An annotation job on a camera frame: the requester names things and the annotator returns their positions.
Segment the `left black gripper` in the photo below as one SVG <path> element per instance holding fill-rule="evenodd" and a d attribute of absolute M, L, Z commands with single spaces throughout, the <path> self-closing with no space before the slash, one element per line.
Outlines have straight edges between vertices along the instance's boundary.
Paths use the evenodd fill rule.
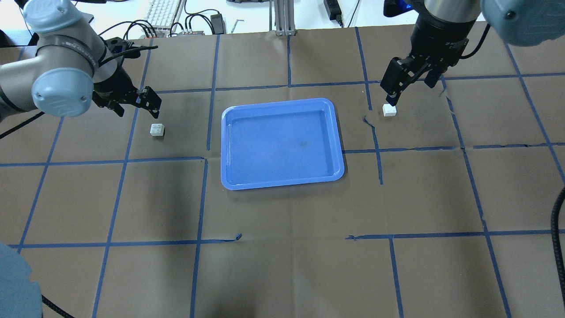
<path fill-rule="evenodd" d="M 123 117 L 125 113 L 121 105 L 129 104 L 148 111 L 154 119 L 158 119 L 161 114 L 161 97 L 150 86 L 138 89 L 122 66 L 125 58 L 139 58 L 140 52 L 127 53 L 102 64 L 108 58 L 132 49 L 133 42 L 110 38 L 103 40 L 103 44 L 105 49 L 98 59 L 99 67 L 93 77 L 93 103 L 100 108 L 106 107 L 119 117 Z"/>

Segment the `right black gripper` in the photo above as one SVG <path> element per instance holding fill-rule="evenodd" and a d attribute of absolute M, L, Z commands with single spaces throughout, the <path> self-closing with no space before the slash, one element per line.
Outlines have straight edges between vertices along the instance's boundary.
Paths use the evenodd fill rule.
<path fill-rule="evenodd" d="M 418 12 L 409 56 L 392 58 L 381 80 L 387 103 L 396 106 L 404 90 L 426 71 L 425 84 L 434 88 L 447 69 L 460 60 L 470 30 L 471 22 L 450 22 L 428 11 Z"/>

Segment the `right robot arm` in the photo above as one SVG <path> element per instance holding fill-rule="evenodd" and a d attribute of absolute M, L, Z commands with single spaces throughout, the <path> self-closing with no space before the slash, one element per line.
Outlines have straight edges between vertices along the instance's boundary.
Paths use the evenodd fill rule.
<path fill-rule="evenodd" d="M 383 13 L 418 13 L 405 58 L 390 60 L 380 87 L 396 106 L 416 80 L 434 88 L 460 60 L 474 56 L 490 29 L 510 45 L 531 47 L 565 33 L 562 0 L 386 0 Z"/>

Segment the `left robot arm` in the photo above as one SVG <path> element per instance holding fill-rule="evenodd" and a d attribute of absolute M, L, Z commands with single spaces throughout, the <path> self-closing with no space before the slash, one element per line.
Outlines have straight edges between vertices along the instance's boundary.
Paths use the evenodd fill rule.
<path fill-rule="evenodd" d="M 123 60 L 139 58 L 152 46 L 121 38 L 102 39 L 69 0 L 29 0 L 23 18 L 38 35 L 35 56 L 6 63 L 0 71 L 0 114 L 40 110 L 76 117 L 95 103 L 124 114 L 128 104 L 158 118 L 162 100 L 153 88 L 133 85 Z"/>

